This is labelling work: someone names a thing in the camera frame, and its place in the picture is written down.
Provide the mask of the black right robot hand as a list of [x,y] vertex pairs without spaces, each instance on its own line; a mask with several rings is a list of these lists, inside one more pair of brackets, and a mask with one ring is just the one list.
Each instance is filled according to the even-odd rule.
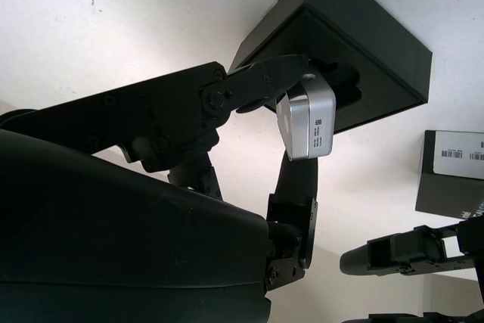
[[208,153],[307,69],[212,62],[2,115],[1,320],[268,321],[311,263],[318,164],[284,158],[260,216],[222,199]]

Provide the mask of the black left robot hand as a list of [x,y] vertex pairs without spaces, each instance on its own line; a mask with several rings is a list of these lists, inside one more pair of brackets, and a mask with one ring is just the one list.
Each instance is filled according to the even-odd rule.
[[353,276],[406,277],[472,269],[483,292],[483,217],[441,228],[422,225],[368,241],[340,257],[340,271]]

